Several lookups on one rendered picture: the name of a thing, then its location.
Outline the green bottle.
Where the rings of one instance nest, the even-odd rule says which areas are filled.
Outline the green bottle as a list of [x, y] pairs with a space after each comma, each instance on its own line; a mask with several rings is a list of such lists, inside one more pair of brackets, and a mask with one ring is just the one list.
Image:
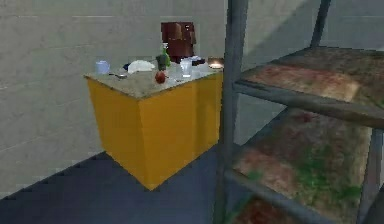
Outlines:
[[158, 63], [158, 69], [160, 71], [165, 71], [170, 66], [170, 57], [167, 53], [168, 44], [163, 43], [162, 52], [156, 57]]

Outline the clear drinking glass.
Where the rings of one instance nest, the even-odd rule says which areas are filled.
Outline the clear drinking glass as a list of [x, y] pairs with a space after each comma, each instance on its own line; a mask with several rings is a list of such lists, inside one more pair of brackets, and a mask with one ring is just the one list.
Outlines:
[[182, 76], [190, 77], [192, 74], [192, 61], [188, 59], [183, 59], [180, 61], [180, 66], [182, 69]]

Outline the pale blue mug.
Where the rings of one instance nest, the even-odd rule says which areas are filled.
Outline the pale blue mug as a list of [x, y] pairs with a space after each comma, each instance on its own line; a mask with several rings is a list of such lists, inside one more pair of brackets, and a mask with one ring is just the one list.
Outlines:
[[95, 63], [97, 74], [108, 74], [110, 71], [110, 64], [107, 61], [100, 60]]

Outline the dark frying pan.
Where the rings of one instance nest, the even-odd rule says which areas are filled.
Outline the dark frying pan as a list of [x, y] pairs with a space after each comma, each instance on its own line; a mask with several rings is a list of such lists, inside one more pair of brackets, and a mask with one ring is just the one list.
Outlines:
[[209, 57], [207, 59], [208, 66], [212, 69], [223, 69], [224, 59], [220, 57]]

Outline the grey metal shelf rack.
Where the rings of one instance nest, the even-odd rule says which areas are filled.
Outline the grey metal shelf rack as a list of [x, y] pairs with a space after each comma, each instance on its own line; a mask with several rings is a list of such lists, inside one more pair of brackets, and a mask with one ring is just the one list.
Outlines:
[[249, 0], [228, 0], [213, 224], [227, 181], [260, 224], [384, 224], [384, 51], [308, 47], [242, 70]]

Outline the dark red coffee machine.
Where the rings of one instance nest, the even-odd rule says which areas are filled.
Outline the dark red coffee machine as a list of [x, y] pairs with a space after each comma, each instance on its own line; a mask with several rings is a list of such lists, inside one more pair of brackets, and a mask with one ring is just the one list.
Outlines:
[[196, 36], [192, 22], [162, 22], [161, 33], [172, 62], [179, 63], [182, 58], [194, 55]]

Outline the white cloth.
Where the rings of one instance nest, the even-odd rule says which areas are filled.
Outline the white cloth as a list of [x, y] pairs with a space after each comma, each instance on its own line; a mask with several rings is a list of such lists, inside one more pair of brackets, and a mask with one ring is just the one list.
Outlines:
[[133, 74], [135, 72], [147, 72], [152, 71], [154, 68], [155, 65], [149, 61], [135, 60], [129, 64], [127, 72], [129, 74]]

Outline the yellow kitchen counter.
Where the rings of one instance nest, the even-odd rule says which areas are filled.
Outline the yellow kitchen counter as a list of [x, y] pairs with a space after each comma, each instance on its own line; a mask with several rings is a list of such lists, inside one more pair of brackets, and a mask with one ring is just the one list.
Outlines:
[[154, 190], [218, 142], [223, 72], [202, 64], [185, 78], [173, 64], [155, 73], [88, 73], [102, 148], [144, 187]]

